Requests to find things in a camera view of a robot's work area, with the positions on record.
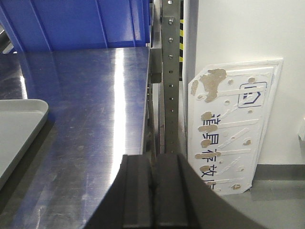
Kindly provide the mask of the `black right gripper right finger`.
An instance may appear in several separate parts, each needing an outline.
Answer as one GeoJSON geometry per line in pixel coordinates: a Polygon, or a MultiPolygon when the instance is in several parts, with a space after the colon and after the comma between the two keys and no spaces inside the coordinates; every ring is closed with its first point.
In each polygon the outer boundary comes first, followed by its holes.
{"type": "Polygon", "coordinates": [[[261,229],[215,194],[181,154],[156,161],[155,220],[158,229],[261,229]]]}

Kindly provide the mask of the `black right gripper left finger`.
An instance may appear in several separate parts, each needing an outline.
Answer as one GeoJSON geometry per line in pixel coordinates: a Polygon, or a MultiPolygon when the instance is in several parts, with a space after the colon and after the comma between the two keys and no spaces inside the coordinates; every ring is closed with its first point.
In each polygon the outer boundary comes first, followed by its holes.
{"type": "Polygon", "coordinates": [[[151,229],[152,173],[146,156],[124,155],[119,172],[89,220],[91,229],[151,229]]]}

